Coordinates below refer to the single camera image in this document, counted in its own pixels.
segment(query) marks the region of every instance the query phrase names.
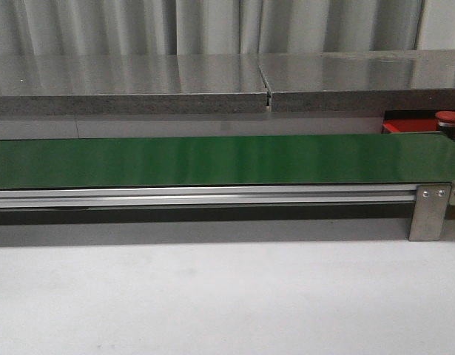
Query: white floor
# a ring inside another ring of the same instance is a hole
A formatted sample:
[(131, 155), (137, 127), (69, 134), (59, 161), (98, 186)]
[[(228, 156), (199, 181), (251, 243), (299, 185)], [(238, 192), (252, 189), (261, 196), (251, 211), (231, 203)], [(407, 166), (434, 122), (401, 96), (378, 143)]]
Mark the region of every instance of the white floor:
[[(321, 223), (337, 240), (0, 248), (0, 354), (455, 354), (455, 238), (347, 241), (374, 227)], [(310, 225), (0, 226), (0, 237), (288, 239)]]

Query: gray curtain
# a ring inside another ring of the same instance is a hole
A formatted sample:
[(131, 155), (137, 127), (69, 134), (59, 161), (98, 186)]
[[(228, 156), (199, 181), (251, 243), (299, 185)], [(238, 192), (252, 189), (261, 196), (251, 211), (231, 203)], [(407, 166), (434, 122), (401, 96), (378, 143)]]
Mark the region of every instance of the gray curtain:
[(0, 0), (0, 55), (455, 49), (455, 0)]

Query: stainless steel countertop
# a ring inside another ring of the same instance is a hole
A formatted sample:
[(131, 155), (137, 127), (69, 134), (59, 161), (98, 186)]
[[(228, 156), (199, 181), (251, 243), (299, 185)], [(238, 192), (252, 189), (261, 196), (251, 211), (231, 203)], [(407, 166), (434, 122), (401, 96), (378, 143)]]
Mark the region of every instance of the stainless steel countertop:
[(455, 50), (259, 55), (272, 112), (455, 109)]
[(0, 115), (264, 112), (254, 56), (0, 57)]

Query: green belt surface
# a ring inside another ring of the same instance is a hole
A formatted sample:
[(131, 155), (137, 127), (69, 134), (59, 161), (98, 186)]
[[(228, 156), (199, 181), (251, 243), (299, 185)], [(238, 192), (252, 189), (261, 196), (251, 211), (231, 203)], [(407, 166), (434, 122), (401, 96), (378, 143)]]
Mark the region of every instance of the green belt surface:
[(453, 180), (441, 135), (0, 141), (0, 189)]

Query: red emergency stop button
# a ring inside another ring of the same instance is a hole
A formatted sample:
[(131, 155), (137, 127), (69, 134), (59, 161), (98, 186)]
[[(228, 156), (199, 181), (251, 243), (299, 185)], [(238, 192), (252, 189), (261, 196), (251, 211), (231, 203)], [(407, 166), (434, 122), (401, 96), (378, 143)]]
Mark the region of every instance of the red emergency stop button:
[(439, 111), (436, 112), (436, 118), (447, 124), (455, 124), (455, 111)]

